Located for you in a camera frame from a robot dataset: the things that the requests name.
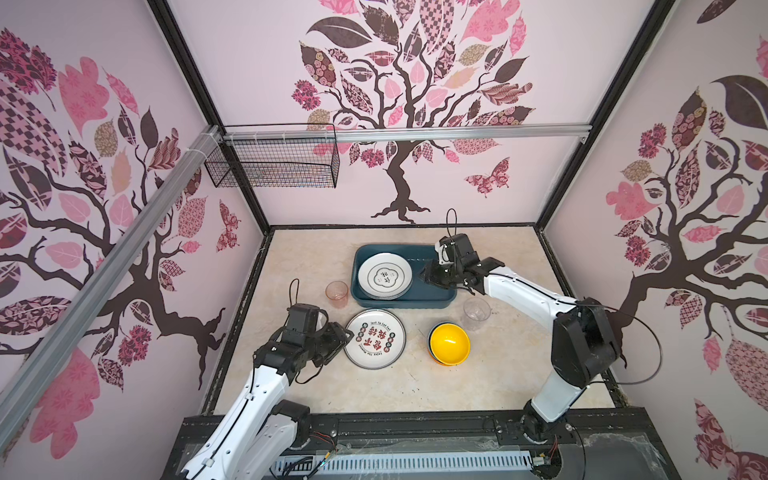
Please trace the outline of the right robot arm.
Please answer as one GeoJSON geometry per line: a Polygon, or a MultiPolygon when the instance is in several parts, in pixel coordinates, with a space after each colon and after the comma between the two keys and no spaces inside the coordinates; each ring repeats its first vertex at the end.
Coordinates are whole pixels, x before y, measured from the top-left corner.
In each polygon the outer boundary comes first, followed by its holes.
{"type": "Polygon", "coordinates": [[[551,292],[523,278],[495,258],[462,253],[453,244],[437,245],[437,258],[422,271],[425,283],[467,289],[501,300],[543,326],[551,334],[552,372],[523,409],[520,430],[543,444],[565,414],[621,355],[621,347],[605,306],[551,292]]]}

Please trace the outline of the white plate clover motif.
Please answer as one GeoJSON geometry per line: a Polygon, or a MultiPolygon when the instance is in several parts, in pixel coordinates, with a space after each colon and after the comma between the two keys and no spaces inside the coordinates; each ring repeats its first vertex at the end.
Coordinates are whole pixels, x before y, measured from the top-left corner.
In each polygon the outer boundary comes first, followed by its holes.
{"type": "Polygon", "coordinates": [[[410,288],[413,270],[405,258],[392,253],[379,253],[360,265],[357,279],[367,296],[378,300],[394,300],[410,288]]]}

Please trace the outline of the clear cup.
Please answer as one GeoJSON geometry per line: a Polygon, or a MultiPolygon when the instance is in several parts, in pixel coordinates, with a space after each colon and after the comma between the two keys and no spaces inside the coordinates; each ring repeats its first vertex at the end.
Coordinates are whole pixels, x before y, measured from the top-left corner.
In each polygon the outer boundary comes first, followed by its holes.
{"type": "Polygon", "coordinates": [[[461,324],[468,331],[480,330],[486,325],[491,313],[491,307],[485,300],[469,298],[462,306],[461,324]]]}

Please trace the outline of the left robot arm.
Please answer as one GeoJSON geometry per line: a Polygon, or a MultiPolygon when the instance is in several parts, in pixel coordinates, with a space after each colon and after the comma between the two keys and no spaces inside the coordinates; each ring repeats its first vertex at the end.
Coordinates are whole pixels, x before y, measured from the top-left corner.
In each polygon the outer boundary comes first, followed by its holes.
{"type": "Polygon", "coordinates": [[[285,399],[308,362],[321,368],[352,340],[337,322],[320,330],[282,327],[253,354],[253,369],[218,427],[181,468],[183,479],[260,479],[308,437],[309,408],[285,399]]]}

